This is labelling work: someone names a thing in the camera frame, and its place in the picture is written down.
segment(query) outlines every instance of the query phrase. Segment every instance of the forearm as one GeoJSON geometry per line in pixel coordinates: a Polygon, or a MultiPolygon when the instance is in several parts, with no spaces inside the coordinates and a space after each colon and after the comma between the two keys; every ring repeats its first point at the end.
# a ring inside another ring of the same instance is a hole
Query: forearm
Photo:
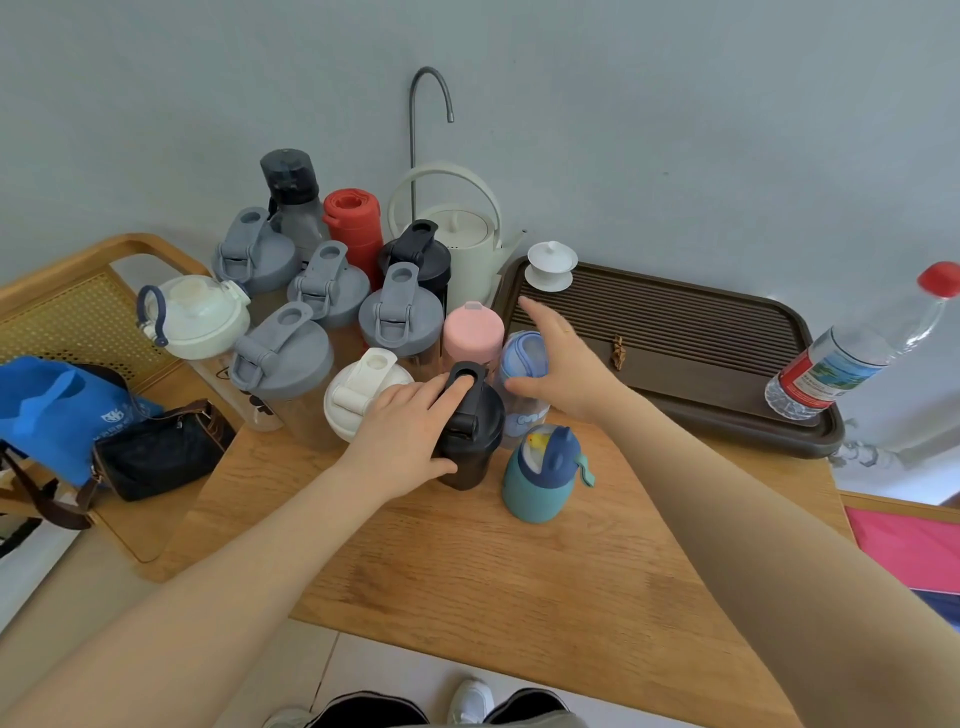
{"type": "Polygon", "coordinates": [[[370,492],[326,471],[82,645],[7,725],[212,725],[302,591],[379,506],[370,492]]]}
{"type": "Polygon", "coordinates": [[[960,640],[890,574],[639,395],[597,420],[807,725],[960,721],[960,640]]]}

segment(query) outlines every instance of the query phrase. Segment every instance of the tile grout line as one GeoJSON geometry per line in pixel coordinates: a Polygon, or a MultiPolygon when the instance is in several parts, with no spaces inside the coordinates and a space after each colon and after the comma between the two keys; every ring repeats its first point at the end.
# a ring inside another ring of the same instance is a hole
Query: tile grout line
{"type": "Polygon", "coordinates": [[[337,632],[336,637],[333,638],[333,646],[330,647],[330,653],[326,656],[326,662],[324,663],[324,671],[320,673],[320,682],[317,683],[317,689],[313,692],[313,701],[310,703],[310,712],[313,713],[317,705],[317,696],[320,694],[320,688],[324,684],[324,678],[326,677],[326,671],[330,667],[330,661],[333,660],[333,651],[337,648],[337,642],[340,641],[340,632],[337,632]]]}

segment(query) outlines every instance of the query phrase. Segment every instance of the pink bottle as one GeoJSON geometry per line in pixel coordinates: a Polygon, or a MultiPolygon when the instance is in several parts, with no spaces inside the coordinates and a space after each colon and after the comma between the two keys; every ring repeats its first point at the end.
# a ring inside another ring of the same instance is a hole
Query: pink bottle
{"type": "Polygon", "coordinates": [[[475,361],[493,371],[503,349],[503,331],[500,317],[478,301],[454,308],[444,322],[444,371],[458,361],[475,361]]]}

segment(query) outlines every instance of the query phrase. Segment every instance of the blue bag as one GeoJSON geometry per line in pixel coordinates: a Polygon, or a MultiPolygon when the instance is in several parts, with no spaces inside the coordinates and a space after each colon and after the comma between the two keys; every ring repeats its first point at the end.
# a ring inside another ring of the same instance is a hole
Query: blue bag
{"type": "Polygon", "coordinates": [[[93,442],[163,408],[62,361],[20,356],[0,366],[0,440],[64,480],[90,478],[93,442]]]}

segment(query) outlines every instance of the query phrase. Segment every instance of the black shaker bottle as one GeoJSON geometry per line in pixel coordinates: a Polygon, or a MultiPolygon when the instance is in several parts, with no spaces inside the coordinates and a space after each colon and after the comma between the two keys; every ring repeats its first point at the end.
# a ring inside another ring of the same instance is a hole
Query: black shaker bottle
{"type": "Polygon", "coordinates": [[[444,475],[440,482],[458,491],[468,491],[483,480],[490,456],[500,445],[506,419],[503,401],[484,381],[487,368],[482,364],[472,361],[454,364],[444,391],[458,376],[464,375],[473,375],[473,386],[447,420],[434,449],[435,457],[447,457],[457,464],[457,472],[444,475]]]}
{"type": "Polygon", "coordinates": [[[440,299],[446,311],[446,287],[450,283],[450,251],[434,234],[433,220],[414,220],[410,227],[380,251],[377,262],[383,275],[394,263],[413,263],[420,272],[417,283],[440,299]]]}

